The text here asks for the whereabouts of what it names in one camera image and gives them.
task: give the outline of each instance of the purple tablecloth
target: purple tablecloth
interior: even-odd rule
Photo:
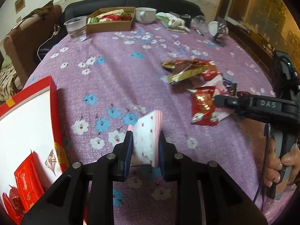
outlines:
[[[218,162],[251,198],[257,190],[265,138],[259,122],[231,115],[217,126],[191,124],[191,96],[185,83],[166,83],[161,62],[172,59],[213,60],[219,71],[237,82],[238,90],[274,96],[270,83],[230,37],[220,48],[199,36],[174,33],[160,23],[135,24],[132,31],[90,34],[81,43],[66,36],[54,46],[26,86],[51,75],[70,163],[96,161],[121,143],[129,124],[152,110],[163,112],[168,142],[194,161]],[[280,201],[260,195],[257,206],[271,222],[295,187]],[[132,168],[125,183],[114,183],[115,224],[174,224],[176,184],[165,183],[159,169]]]

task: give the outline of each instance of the finger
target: finger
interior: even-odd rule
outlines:
[[[273,183],[272,181],[268,180],[266,177],[263,178],[263,182],[267,187],[271,187]]]
[[[294,180],[296,178],[296,176],[298,175],[300,171],[300,166],[293,166],[292,170],[291,170],[291,174],[289,175],[289,180],[288,180],[288,185],[291,185],[294,183]]]
[[[278,183],[280,180],[279,172],[268,167],[265,168],[265,177],[274,183]]]
[[[299,166],[300,165],[300,150],[297,146],[295,150],[290,151],[289,153],[286,153],[282,159],[282,164],[290,167],[290,166]]]
[[[282,169],[282,163],[280,158],[276,156],[275,152],[268,153],[266,165],[268,168],[280,171]]]
[[[269,145],[268,145],[268,152],[270,152],[270,153],[275,152],[275,148],[276,148],[276,143],[272,138],[270,138]]]

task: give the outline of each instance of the silver bolt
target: silver bolt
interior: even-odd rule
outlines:
[[[181,153],[176,153],[176,154],[174,155],[174,157],[175,157],[176,159],[182,159],[182,158],[183,158],[183,154],[181,154]]]
[[[208,165],[211,166],[211,167],[217,167],[217,166],[218,166],[218,163],[215,162],[215,161],[210,161],[210,162],[208,163]]]
[[[75,168],[75,169],[79,168],[80,166],[81,166],[80,162],[74,162],[73,165],[72,165],[72,167]]]
[[[107,154],[107,159],[110,159],[110,160],[112,160],[112,159],[114,159],[115,157],[116,157],[116,155],[115,154],[113,154],[113,153],[109,153],[109,154]]]

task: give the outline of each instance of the white cup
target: white cup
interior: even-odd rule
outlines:
[[[135,19],[142,24],[150,24],[155,20],[157,10],[150,7],[137,7],[135,9]]]

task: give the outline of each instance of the black cable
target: black cable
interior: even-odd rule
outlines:
[[[268,154],[268,146],[269,146],[269,138],[270,138],[270,135],[271,135],[271,125],[270,124],[266,124],[265,128],[268,128],[267,129],[267,139],[265,141],[265,156],[264,156],[264,159],[263,159],[263,166],[262,166],[262,175],[261,175],[261,178],[260,178],[260,182],[259,182],[259,185],[258,185],[258,188],[257,188],[257,191],[256,191],[256,194],[254,196],[254,199],[253,199],[253,202],[255,203],[256,202],[256,199],[260,193],[260,189],[261,189],[261,186],[263,184],[263,177],[265,175],[265,170],[266,170],[266,162],[267,162],[267,154]]]

